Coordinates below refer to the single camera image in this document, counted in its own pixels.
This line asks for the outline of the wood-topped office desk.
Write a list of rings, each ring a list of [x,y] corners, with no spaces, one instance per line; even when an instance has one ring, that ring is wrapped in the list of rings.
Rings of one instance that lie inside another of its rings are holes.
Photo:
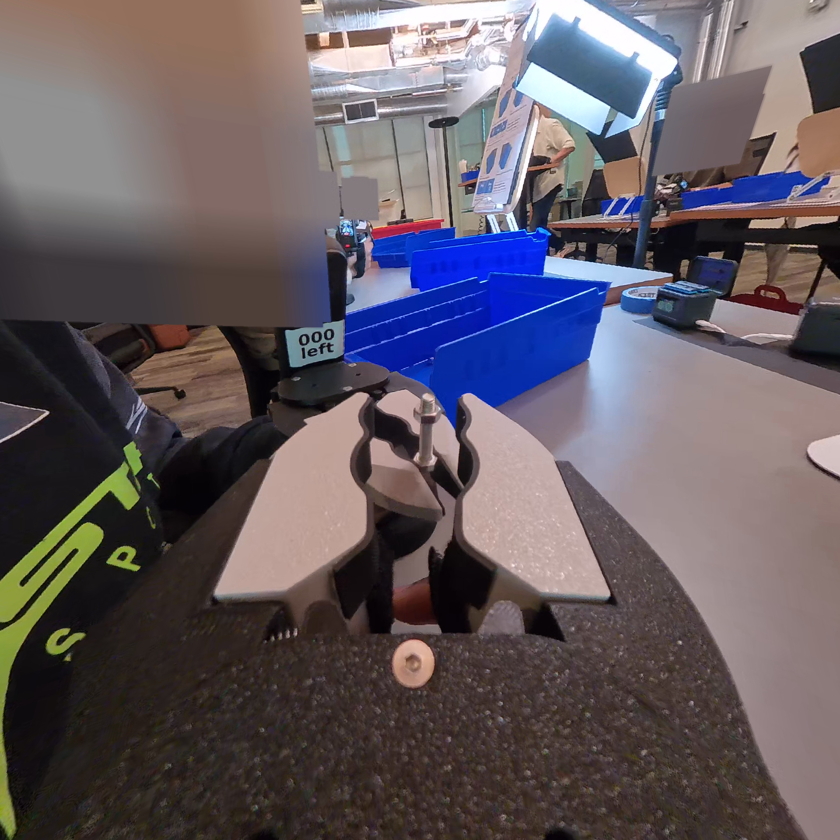
[[[725,203],[674,211],[670,215],[656,216],[652,230],[697,224],[694,243],[720,242],[754,245],[839,246],[837,219],[838,199],[803,199],[769,203]],[[746,227],[738,228],[735,221],[785,219],[795,217],[795,228]],[[551,223],[550,228],[566,241],[573,243],[598,243],[628,246],[640,226],[636,214],[624,216],[588,216],[565,219]]]

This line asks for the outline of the black office chair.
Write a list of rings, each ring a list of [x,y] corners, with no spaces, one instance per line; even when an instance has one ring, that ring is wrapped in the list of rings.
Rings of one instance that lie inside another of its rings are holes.
[[[133,382],[132,372],[153,358],[157,352],[151,332],[143,325],[101,323],[89,328],[86,335],[98,350],[128,377],[129,383],[140,395],[171,392],[178,401],[186,398],[186,392],[174,385],[142,387]]]

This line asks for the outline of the person's right hand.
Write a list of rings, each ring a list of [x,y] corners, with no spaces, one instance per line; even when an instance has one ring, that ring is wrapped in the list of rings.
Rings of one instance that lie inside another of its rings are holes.
[[[395,620],[400,623],[412,626],[436,624],[429,579],[395,588],[392,609]]]

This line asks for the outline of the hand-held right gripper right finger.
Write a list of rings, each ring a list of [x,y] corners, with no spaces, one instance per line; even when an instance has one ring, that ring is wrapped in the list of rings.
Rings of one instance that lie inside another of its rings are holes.
[[[429,555],[441,630],[561,640],[553,604],[603,605],[613,594],[550,451],[476,395],[458,399],[453,532]]]

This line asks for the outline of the long steel hex bolt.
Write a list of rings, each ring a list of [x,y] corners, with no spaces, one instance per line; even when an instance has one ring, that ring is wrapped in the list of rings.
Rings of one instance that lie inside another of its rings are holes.
[[[436,397],[427,392],[420,397],[419,402],[423,399],[436,400]],[[437,463],[437,456],[434,452],[434,426],[437,422],[438,420],[435,423],[418,422],[418,449],[413,461],[420,469],[431,470]]]

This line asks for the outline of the black tripod pole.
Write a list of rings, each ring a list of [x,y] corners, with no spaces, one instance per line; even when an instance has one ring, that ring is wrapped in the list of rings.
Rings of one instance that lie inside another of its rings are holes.
[[[636,269],[644,268],[646,262],[650,228],[655,213],[657,176],[654,173],[654,168],[665,124],[666,110],[669,105],[672,90],[683,81],[683,78],[684,75],[681,65],[677,64],[673,71],[660,82],[654,99],[654,124],[650,134],[647,176],[643,201],[639,209],[638,229],[633,258],[633,268]]]

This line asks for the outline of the black monitor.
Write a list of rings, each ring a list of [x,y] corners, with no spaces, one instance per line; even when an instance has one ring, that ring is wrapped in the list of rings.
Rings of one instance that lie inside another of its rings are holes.
[[[839,41],[836,34],[800,53],[814,114],[839,108]]]

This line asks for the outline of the red tool bag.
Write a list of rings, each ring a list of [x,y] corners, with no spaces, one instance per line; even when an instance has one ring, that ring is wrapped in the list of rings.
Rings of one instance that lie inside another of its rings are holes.
[[[783,289],[765,283],[757,286],[750,293],[732,294],[729,300],[745,306],[783,312],[795,316],[801,313],[803,307],[801,303],[790,300]]]

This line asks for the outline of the cardboard box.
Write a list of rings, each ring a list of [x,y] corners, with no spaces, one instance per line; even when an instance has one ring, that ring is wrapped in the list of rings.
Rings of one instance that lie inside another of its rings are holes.
[[[612,199],[642,196],[645,192],[647,168],[638,155],[604,163],[603,174],[607,195]]]

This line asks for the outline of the red plastic bin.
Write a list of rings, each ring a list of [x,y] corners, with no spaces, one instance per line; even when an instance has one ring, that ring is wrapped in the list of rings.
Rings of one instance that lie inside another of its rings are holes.
[[[444,220],[441,218],[428,218],[416,221],[398,220],[392,224],[373,227],[372,237],[374,240],[389,238],[397,235],[417,234],[428,230],[441,229]]]

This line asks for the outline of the black battery charger case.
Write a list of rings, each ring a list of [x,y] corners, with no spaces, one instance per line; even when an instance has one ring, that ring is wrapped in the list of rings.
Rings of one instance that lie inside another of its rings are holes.
[[[693,258],[685,280],[669,282],[658,290],[653,319],[678,330],[709,321],[717,300],[731,293],[738,271],[739,263],[733,260]]]

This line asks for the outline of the black floor lamp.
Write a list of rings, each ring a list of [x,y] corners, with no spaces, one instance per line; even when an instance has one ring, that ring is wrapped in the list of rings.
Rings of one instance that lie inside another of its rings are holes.
[[[449,115],[445,115],[442,117],[438,117],[435,119],[430,120],[428,123],[428,128],[434,131],[438,131],[440,134],[440,139],[443,144],[443,167],[444,167],[444,177],[446,183],[446,196],[447,196],[447,210],[448,210],[448,224],[452,228],[456,228],[455,225],[455,213],[454,213],[454,201],[453,201],[453,190],[452,190],[452,173],[451,173],[451,164],[450,164],[450,154],[449,154],[449,143],[448,143],[448,131],[450,128],[453,128],[458,123],[459,119],[457,117],[452,117]]]

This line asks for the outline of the instruction poster on tan board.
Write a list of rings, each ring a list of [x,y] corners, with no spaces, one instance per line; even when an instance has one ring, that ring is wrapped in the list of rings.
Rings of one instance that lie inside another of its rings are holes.
[[[506,214],[516,208],[522,194],[539,123],[534,100],[516,87],[531,45],[532,38],[520,28],[508,52],[479,168],[472,202],[475,214]]]

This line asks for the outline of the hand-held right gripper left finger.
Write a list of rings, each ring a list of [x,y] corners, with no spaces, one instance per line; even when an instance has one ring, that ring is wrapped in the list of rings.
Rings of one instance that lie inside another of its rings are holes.
[[[274,454],[227,563],[218,602],[278,609],[267,634],[388,634],[393,553],[375,526],[374,401],[355,393]]]

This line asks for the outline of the studio light panel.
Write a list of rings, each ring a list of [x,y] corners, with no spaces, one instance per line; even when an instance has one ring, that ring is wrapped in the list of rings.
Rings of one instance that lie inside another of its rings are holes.
[[[514,87],[587,132],[611,137],[643,120],[680,54],[673,39],[607,2],[536,2]]]

